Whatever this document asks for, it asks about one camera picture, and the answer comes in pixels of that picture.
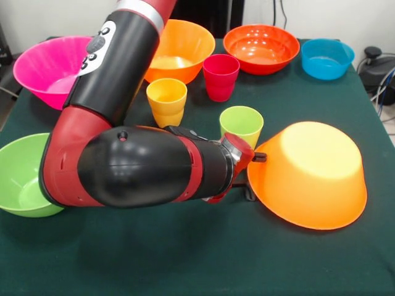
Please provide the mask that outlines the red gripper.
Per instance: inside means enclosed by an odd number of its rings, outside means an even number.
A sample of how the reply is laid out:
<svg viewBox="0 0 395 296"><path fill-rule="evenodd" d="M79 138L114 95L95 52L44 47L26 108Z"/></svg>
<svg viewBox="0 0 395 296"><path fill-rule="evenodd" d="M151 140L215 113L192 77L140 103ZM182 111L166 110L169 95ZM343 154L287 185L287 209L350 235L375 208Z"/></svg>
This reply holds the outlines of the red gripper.
<svg viewBox="0 0 395 296"><path fill-rule="evenodd" d="M226 160L225 180L218 194L202 199L209 204L217 204L226 196L230 189L241 188L246 201L255 201L256 195L248 185L248 182L241 181L237 183L236 179L251 161L266 162L267 154L264 152L254 153L251 146L244 139L231 133L225 133L218 141L218 146Z"/></svg>

